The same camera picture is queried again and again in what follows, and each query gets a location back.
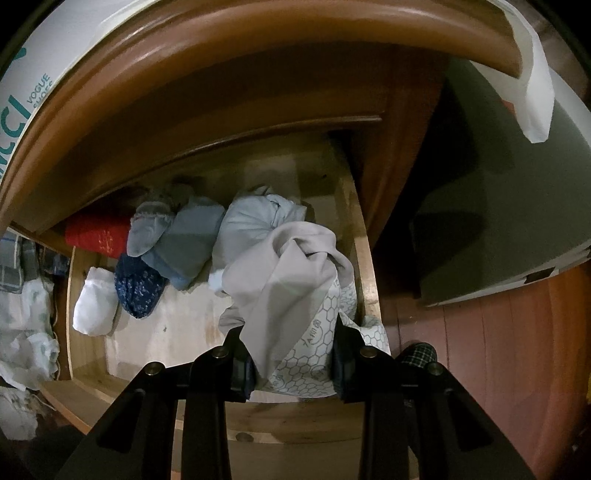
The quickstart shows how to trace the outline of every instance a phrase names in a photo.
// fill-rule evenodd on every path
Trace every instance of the white sock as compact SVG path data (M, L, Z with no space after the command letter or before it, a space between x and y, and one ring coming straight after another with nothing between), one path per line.
M107 335L117 312L115 274L91 267L74 306L74 329L90 336Z

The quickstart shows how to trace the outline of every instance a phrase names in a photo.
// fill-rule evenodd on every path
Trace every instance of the light gray fabric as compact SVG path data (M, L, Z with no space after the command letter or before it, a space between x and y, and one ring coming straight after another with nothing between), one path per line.
M191 197L142 260L174 288L185 290L211 257L224 211L206 197Z
M209 287L222 289L224 268L269 232L287 222L299 222L306 217L306 207L259 187L249 193L239 193L228 207L212 252Z
M168 203L157 200L142 203L131 219L127 254L141 257L156 244L173 220L174 213Z
M259 375L269 378L301 338L338 275L353 282L351 262L336 249L335 234L321 225L289 222L275 228L223 273L234 302L220 317L227 333L244 324L240 339Z

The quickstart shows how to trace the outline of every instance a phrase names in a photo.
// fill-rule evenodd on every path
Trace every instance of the hexagon pattern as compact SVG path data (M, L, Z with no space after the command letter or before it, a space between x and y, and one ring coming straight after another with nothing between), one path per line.
M355 316L356 310L355 282L341 289L337 276L304 335L269 380L259 381L257 390L305 398L334 395L335 389L330 380L330 352L339 312L343 323L359 330L367 345L390 353L388 338L379 319L367 316L359 327L350 319Z

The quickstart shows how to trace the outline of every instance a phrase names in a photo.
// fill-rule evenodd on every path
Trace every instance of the plaid slipper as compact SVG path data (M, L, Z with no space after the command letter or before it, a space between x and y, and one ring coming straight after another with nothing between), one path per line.
M437 361L437 352L433 345L425 342L414 343L406 347L396 360L402 364L424 368L427 364Z

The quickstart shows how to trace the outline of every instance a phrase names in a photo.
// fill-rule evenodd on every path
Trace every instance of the drawer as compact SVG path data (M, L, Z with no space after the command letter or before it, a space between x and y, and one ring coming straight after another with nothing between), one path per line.
M271 185L278 194L300 199L308 207L310 220L335 232L338 249L354 266L357 318L365 314L380 317L374 267L355 185L344 156L325 136L290 135L225 147L200 155L198 162L188 158L166 170L152 172L138 183L158 186L179 175L198 184L198 194L210 196L226 206L238 190L257 184ZM228 297L209 289L206 266L189 292L177 292L167 286L149 317L134 319L119 309L111 335L83 335L73 329L72 319L86 274L92 266L112 270L115 263L113 259L76 248L68 285L67 349L72 380L108 403L149 361L161 361L169 367L191 362L220 345L223 336L217 329L217 321L231 304ZM164 298L167 307L160 308ZM174 299L178 300L177 310L170 307ZM183 428L183 414L184 406L180 404L178 430ZM249 445L318 443L328 448L327 442L345 445L354 441L353 450L357 454L351 463L353 472L358 469L362 419L363 405L345 405L336 398L298 401L295 397L256 391L246 404L226 404L229 440L236 440L244 432L253 440ZM249 447L236 448L242 451ZM251 445L251 448L258 451L261 447Z

